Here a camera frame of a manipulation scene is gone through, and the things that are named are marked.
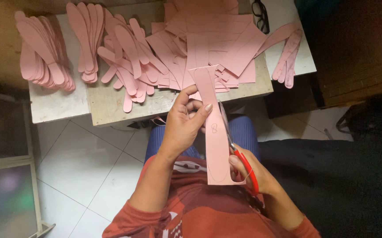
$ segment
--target white tiled floor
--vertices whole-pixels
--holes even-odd
[[[289,138],[352,140],[334,125],[347,108],[331,108],[270,120],[265,110],[250,116],[258,141]],[[124,132],[92,127],[89,115],[37,126],[37,161],[43,220],[56,223],[49,238],[96,238],[131,196],[138,181],[149,129]]]

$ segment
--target wrist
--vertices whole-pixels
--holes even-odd
[[[270,186],[265,190],[264,194],[271,195],[273,197],[281,196],[281,193],[283,192],[282,186],[279,184],[276,179],[270,183]]]
[[[175,163],[177,157],[178,156],[171,153],[170,151],[164,149],[163,147],[160,147],[155,159],[157,161],[160,161],[164,166],[171,168],[173,167],[173,164]]]

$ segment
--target woman's left hand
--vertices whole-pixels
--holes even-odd
[[[194,143],[198,130],[213,109],[212,104],[203,105],[202,101],[190,100],[189,95],[196,92],[196,85],[183,89],[167,115],[165,134],[158,154],[162,154],[170,163],[174,163]],[[198,111],[190,116],[194,109]]]

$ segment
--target fingernail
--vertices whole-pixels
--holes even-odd
[[[206,107],[204,107],[204,109],[207,111],[207,112],[210,112],[212,109],[213,109],[213,104],[208,104]]]
[[[238,163],[238,157],[236,155],[231,155],[229,156],[229,162],[233,165],[237,164]]]

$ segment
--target red scissors handle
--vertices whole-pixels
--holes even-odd
[[[257,182],[257,178],[256,178],[256,175],[253,171],[253,168],[251,167],[250,163],[248,162],[248,160],[244,156],[244,154],[240,153],[237,149],[234,150],[234,154],[241,160],[242,164],[244,165],[245,169],[247,170],[247,173],[249,173],[251,182],[253,183],[253,188],[250,189],[247,186],[247,189],[250,191],[251,195],[257,196],[259,194],[259,183]]]

